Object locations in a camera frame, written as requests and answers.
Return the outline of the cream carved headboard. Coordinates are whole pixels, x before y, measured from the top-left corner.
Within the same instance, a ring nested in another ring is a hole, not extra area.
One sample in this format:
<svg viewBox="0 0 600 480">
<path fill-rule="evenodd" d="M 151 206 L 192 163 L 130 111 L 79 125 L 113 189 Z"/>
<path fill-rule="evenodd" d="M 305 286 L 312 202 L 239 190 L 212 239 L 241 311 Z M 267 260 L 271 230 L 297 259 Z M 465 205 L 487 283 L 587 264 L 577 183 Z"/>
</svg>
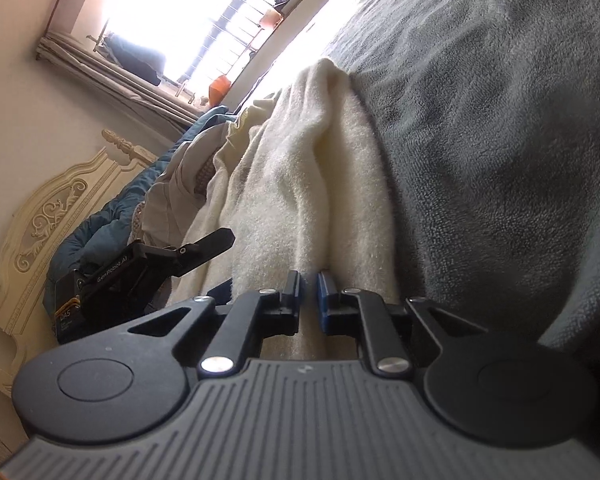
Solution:
<svg viewBox="0 0 600 480">
<path fill-rule="evenodd" d="M 0 393 L 12 394 L 20 367 L 56 346 L 43 307 L 45 280 L 59 244 L 86 218 L 116 196 L 157 156 L 111 130 L 102 137 L 129 157 L 121 165 L 102 148 L 40 185 L 18 208 L 0 251 L 0 330 L 15 343 L 15 355 L 0 365 Z"/>
</svg>

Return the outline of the cream fleece sweater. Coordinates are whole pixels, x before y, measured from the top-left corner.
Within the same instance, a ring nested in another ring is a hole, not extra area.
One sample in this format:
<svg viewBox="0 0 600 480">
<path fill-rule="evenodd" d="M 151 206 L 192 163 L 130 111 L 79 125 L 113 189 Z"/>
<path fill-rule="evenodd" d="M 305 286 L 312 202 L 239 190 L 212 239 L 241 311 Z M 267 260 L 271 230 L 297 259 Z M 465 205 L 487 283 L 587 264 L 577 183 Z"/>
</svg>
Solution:
<svg viewBox="0 0 600 480">
<path fill-rule="evenodd" d="M 325 335 L 315 300 L 318 272 L 396 300 L 396 234 L 376 136 L 348 75 L 332 61 L 302 70 L 275 96 L 240 113 L 213 159 L 207 200 L 186 240 L 221 226 L 230 250 L 173 285 L 170 299 L 223 282 L 232 293 L 281 288 L 289 271 L 306 283 L 299 330 L 265 341 L 268 359 L 351 359 L 356 345 Z"/>
</svg>

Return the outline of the blue quilted duvet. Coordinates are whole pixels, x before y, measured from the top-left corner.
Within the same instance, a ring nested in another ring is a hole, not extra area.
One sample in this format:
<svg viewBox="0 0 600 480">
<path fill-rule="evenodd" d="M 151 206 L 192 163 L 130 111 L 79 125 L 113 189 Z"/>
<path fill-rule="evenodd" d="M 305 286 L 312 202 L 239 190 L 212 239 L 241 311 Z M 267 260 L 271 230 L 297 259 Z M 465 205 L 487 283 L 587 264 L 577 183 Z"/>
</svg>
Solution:
<svg viewBox="0 0 600 480">
<path fill-rule="evenodd" d="M 128 244 L 135 207 L 163 173 L 176 150 L 198 134 L 220 122 L 234 119 L 225 105 L 205 112 L 182 136 L 148 168 L 142 170 L 100 211 L 83 220 L 58 246 L 50 259 L 45 287 L 53 294 L 56 283 L 71 270 L 97 270 Z"/>
</svg>

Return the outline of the grey curtain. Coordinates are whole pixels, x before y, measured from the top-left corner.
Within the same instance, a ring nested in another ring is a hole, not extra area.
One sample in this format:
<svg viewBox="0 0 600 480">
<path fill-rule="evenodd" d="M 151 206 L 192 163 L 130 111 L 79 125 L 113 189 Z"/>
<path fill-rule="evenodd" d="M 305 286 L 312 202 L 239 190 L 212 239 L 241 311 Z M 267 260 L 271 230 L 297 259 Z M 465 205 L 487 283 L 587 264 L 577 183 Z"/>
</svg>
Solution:
<svg viewBox="0 0 600 480">
<path fill-rule="evenodd" d="M 38 40 L 36 54 L 166 138 L 179 136 L 204 114 L 204 110 L 87 51 L 71 36 L 48 32 Z"/>
</svg>

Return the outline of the beige crumpled garment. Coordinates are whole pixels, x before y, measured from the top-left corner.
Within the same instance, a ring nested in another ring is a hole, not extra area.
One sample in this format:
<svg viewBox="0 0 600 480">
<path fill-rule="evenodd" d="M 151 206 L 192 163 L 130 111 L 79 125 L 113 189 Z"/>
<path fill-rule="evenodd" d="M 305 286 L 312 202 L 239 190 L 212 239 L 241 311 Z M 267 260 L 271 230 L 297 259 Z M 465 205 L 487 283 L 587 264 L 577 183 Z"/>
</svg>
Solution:
<svg viewBox="0 0 600 480">
<path fill-rule="evenodd" d="M 208 202 L 216 173 L 214 156 L 230 133 L 230 120 L 205 128 L 176 149 L 132 215 L 129 242 L 175 248 L 190 242 L 188 231 Z"/>
</svg>

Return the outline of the orange box on windowsill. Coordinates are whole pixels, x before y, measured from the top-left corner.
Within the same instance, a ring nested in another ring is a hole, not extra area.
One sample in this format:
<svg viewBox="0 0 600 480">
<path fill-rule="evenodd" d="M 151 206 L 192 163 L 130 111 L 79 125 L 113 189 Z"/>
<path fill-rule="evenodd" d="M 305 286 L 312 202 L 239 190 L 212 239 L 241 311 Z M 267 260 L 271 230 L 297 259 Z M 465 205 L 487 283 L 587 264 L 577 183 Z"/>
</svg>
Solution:
<svg viewBox="0 0 600 480">
<path fill-rule="evenodd" d="M 222 103 L 227 93 L 230 91 L 232 82 L 227 78 L 225 74 L 216 77 L 211 84 L 209 84 L 209 104 L 211 107 L 218 106 Z"/>
</svg>

